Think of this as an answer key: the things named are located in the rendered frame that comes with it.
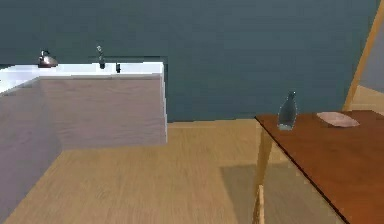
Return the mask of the tan wooden door frame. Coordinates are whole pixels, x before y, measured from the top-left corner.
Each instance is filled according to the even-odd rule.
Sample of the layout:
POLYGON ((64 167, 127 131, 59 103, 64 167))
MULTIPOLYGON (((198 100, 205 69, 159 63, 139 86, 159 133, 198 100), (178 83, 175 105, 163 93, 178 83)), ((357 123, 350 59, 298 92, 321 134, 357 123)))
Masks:
POLYGON ((360 83, 364 68, 367 64, 368 57, 371 53, 371 50, 376 40, 376 36, 378 35, 381 28, 381 24, 383 22, 384 22, 384 0, 379 0, 375 17, 372 21, 372 24, 369 27, 369 33, 366 38, 364 48, 361 51, 358 64, 356 66, 356 69, 354 70, 353 78, 351 80, 350 87, 348 89, 348 93, 344 101, 344 105, 342 107, 343 111, 349 111, 351 108, 352 101, 357 91, 357 87, 360 83))

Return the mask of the pale pink plate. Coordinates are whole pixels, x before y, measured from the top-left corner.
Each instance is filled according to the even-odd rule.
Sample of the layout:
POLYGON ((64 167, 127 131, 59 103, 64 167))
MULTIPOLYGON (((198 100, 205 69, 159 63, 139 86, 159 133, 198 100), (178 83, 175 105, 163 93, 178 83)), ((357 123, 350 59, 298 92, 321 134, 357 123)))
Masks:
POLYGON ((355 119, 340 112, 320 112, 317 113, 317 116, 327 124, 335 127, 347 128, 360 125, 355 119))

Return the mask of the brown metal kettle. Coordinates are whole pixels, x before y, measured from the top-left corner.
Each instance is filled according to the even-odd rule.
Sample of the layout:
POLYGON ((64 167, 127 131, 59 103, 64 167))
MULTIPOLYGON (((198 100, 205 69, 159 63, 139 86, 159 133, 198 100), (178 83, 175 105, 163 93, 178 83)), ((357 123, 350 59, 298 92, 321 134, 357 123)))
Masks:
POLYGON ((39 68, 52 68, 58 65, 58 61, 53 58, 48 50, 42 50, 38 58, 39 68))

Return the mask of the clear grey glass bottle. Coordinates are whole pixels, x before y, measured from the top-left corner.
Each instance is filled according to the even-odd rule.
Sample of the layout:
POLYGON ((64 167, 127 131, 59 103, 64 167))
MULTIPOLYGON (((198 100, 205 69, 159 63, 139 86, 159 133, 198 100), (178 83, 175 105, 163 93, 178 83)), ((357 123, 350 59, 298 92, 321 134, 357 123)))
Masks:
POLYGON ((278 125, 280 130, 292 130, 297 116, 297 105, 296 105, 296 92, 290 91, 286 97, 286 100, 281 105, 278 113, 278 125))

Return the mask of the grey kitchen counter cabinet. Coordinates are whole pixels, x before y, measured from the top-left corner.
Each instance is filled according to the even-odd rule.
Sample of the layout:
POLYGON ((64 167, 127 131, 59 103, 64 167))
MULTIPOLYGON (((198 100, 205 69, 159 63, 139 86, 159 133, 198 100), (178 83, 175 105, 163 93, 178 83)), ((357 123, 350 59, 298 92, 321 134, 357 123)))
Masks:
POLYGON ((0 220, 63 151, 167 141, 161 62, 0 69, 0 220))

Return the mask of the brown wooden table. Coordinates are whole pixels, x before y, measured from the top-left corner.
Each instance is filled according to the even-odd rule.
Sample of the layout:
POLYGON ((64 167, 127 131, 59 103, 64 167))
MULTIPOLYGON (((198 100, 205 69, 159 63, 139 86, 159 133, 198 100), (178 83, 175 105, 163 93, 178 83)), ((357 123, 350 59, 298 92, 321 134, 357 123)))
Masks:
POLYGON ((256 183, 264 182, 277 144, 346 224, 384 224, 384 116, 371 110, 346 114, 359 125, 336 128, 307 113, 297 116, 292 130, 281 131, 275 115, 257 115, 256 183))

